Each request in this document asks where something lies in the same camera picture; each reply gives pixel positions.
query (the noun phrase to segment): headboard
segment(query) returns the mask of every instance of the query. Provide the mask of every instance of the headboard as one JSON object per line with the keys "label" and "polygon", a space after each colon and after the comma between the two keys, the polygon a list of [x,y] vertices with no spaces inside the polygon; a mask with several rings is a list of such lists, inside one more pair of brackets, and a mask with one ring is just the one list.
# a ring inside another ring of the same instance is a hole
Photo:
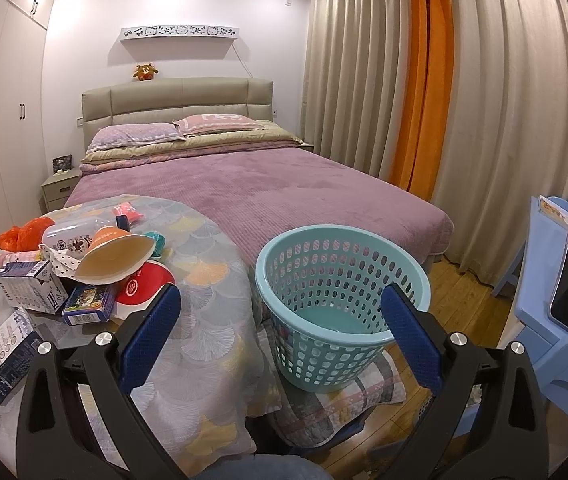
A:
{"label": "headboard", "polygon": [[87,91],[81,99],[86,148],[112,124],[170,123],[194,114],[273,118],[273,82],[240,77],[136,81]]}

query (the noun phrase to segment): silver screw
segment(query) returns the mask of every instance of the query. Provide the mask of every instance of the silver screw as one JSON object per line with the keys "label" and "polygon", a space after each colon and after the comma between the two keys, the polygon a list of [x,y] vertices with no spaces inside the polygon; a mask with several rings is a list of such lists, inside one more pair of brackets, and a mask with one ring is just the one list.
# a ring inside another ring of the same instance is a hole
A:
{"label": "silver screw", "polygon": [[461,332],[453,332],[450,335],[450,341],[454,345],[464,346],[466,343],[468,343],[468,338]]}
{"label": "silver screw", "polygon": [[95,338],[95,343],[99,346],[106,346],[113,340],[113,335],[110,332],[102,332],[101,334],[97,334]]}
{"label": "silver screw", "polygon": [[37,351],[41,355],[48,354],[49,351],[52,350],[52,345],[48,341],[44,341],[41,345],[38,346]]}
{"label": "silver screw", "polygon": [[522,343],[520,343],[519,341],[513,341],[510,344],[510,349],[515,352],[516,354],[523,354],[524,351],[526,350],[524,348],[524,345]]}

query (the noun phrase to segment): teal object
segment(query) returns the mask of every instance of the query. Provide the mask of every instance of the teal object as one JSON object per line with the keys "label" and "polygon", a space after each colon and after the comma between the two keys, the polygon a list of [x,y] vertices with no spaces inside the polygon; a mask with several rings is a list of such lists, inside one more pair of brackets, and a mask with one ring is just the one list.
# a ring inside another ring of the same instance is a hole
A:
{"label": "teal object", "polygon": [[155,250],[153,251],[153,256],[151,256],[151,258],[161,258],[161,253],[163,251],[164,246],[166,245],[166,238],[160,235],[157,231],[144,233],[144,236],[147,236],[155,240]]}
{"label": "teal object", "polygon": [[347,226],[273,238],[257,258],[255,281],[272,313],[277,367],[315,393],[346,387],[395,340],[380,309],[385,287],[397,282],[418,310],[430,304],[429,280],[409,253]]}

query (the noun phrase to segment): nightstand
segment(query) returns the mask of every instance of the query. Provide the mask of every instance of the nightstand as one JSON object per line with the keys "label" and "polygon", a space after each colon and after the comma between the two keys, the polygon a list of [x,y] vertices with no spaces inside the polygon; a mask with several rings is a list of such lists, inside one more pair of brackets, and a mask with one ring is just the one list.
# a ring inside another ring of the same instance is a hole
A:
{"label": "nightstand", "polygon": [[44,191],[44,200],[48,212],[63,209],[68,197],[75,189],[81,178],[81,170],[72,168],[65,173],[57,173],[50,176],[45,183],[42,184]]}

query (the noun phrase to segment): white hello kitty shelf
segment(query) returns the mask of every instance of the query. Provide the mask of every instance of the white hello kitty shelf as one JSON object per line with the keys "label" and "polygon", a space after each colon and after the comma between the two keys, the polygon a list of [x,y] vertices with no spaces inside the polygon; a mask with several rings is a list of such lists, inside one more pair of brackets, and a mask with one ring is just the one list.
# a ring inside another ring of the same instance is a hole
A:
{"label": "white hello kitty shelf", "polygon": [[119,41],[139,40],[141,38],[166,37],[203,37],[203,38],[239,38],[240,29],[220,27],[218,25],[143,25],[126,27],[119,34]]}

